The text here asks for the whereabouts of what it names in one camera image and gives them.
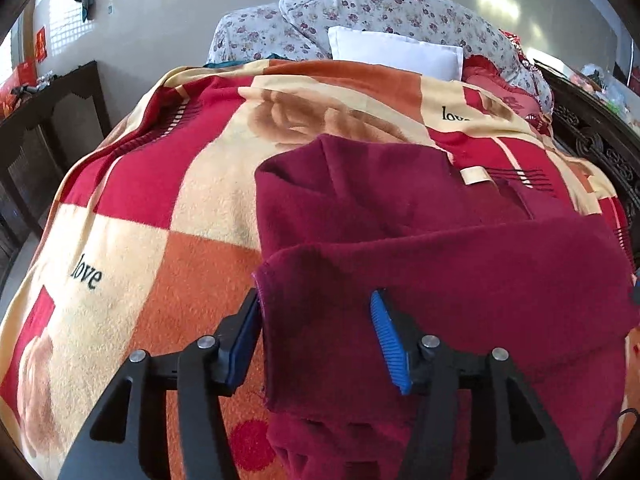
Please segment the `maroon fleece garment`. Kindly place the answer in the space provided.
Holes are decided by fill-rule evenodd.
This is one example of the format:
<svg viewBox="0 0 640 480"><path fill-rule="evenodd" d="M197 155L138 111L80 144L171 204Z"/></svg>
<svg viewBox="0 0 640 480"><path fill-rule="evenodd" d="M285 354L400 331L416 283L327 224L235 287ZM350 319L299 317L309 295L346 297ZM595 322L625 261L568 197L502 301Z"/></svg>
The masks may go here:
<svg viewBox="0 0 640 480"><path fill-rule="evenodd" d="M598 214L467 184L413 144L320 136L255 174L268 439L293 479L391 479L418 404L392 383L369 301L460 351L508 350L582 478L616 441L630 264Z"/></svg>

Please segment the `orange red patterned blanket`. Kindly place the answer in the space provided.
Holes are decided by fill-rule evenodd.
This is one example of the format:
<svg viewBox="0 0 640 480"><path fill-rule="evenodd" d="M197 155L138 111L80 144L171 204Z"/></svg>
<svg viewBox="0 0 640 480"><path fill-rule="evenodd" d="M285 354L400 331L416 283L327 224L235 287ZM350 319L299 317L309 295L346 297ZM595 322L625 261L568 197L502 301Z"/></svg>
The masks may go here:
<svg viewBox="0 0 640 480"><path fill-rule="evenodd" d="M467 184L514 182L598 214L630 264L639 310L611 181L483 88L341 61L177 68L76 162L54 196L1 324L3 478L63 479L70 447L131 352L179 352L258 292L256 170L320 136L434 148ZM616 441L590 479L639 474L639 321L625 356ZM219 400L235 479L293 479L268 439L265 357L262 312L245 382ZM168 479L189 479L177 408L169 391ZM469 479L471 408L469 391L460 391L448 479Z"/></svg>

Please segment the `dark wooden cabinet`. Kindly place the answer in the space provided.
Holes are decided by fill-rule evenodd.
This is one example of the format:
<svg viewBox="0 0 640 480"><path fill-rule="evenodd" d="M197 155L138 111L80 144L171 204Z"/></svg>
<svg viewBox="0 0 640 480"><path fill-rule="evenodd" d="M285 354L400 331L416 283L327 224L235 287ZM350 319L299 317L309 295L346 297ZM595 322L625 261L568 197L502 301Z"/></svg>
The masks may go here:
<svg viewBox="0 0 640 480"><path fill-rule="evenodd" d="M93 107L101 136L111 131L99 65L90 61L54 77L43 89L14 89L18 107L1 121L1 281L5 282L30 236L43 232L40 218L54 187L72 163L54 125L54 112L71 96Z"/></svg>

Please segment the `dark carved wooden headboard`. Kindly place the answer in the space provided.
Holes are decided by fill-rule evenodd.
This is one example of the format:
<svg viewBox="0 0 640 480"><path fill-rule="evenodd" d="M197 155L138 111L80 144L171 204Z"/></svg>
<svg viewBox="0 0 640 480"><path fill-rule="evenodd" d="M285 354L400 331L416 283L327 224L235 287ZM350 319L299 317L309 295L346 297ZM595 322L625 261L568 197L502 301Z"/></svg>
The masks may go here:
<svg viewBox="0 0 640 480"><path fill-rule="evenodd" d="M639 203L639 136L601 101L538 63L554 97L552 125L559 142L599 166L619 196Z"/></svg>

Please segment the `red embroidered pillow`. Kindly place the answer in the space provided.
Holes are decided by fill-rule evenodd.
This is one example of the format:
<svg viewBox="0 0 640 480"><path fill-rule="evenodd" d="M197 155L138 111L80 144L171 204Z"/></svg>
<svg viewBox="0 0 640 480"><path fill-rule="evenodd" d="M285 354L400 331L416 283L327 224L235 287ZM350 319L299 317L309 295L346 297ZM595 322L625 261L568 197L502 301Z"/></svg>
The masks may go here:
<svg viewBox="0 0 640 480"><path fill-rule="evenodd" d="M514 86L488 58L472 55L464 61L462 80L493 94L538 133L552 136L553 93L538 68L524 73L524 88Z"/></svg>

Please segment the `white pillow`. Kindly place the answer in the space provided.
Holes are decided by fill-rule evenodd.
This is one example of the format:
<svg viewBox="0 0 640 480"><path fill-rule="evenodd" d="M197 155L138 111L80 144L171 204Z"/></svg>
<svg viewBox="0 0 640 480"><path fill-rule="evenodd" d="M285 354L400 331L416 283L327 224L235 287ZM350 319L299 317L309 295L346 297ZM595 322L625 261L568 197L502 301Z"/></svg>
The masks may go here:
<svg viewBox="0 0 640 480"><path fill-rule="evenodd" d="M462 79L462 47L341 26L330 27L328 39L332 58L337 61L384 65L442 81Z"/></svg>

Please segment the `teal cloth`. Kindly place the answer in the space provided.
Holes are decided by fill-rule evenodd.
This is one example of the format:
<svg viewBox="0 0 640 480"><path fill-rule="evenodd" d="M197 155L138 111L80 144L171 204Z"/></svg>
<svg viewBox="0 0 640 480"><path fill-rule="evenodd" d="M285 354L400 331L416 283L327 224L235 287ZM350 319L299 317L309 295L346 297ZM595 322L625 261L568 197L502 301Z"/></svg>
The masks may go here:
<svg viewBox="0 0 640 480"><path fill-rule="evenodd" d="M203 65L203 68L211 68L212 70L222 70L223 68L243 66L243 65L251 63L251 62L265 61L265 60L289 61L288 58L284 58L281 55L277 55L275 53L271 53L270 55L266 56L265 58L263 58L262 56L258 55L257 58L251 58L251 59L248 58L247 60L234 60L234 61L226 61L226 62L219 62L219 63L208 62L205 65Z"/></svg>

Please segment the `floral quilt bundle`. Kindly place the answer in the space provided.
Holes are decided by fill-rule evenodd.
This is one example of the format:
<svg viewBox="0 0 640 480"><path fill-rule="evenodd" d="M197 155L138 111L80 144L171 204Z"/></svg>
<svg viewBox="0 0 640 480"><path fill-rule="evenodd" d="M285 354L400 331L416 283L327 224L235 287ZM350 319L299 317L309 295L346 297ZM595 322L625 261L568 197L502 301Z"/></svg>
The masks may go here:
<svg viewBox="0 0 640 480"><path fill-rule="evenodd" d="M273 54L289 60L329 58L333 26L460 47L466 58L487 58L502 79L533 96L545 113L553 110L547 81L515 42L452 0L278 0L250 6L220 19L207 61L243 62Z"/></svg>

